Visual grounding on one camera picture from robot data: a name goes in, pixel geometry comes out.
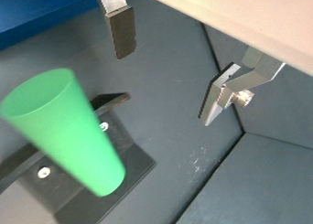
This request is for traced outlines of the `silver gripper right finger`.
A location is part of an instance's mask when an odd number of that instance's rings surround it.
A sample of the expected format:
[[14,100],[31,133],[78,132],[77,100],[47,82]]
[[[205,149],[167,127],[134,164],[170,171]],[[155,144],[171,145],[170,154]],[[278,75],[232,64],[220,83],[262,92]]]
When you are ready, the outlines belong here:
[[272,81],[287,63],[249,47],[242,64],[250,72],[234,78],[242,67],[234,63],[212,81],[204,101],[200,119],[209,126],[221,112],[232,105],[246,107],[253,99],[252,88]]

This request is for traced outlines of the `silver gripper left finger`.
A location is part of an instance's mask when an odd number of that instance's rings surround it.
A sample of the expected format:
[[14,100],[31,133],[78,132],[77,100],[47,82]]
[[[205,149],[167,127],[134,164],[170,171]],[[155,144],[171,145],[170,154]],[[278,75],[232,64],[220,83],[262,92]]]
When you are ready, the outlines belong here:
[[135,12],[126,0],[99,0],[106,13],[115,56],[126,58],[135,51]]

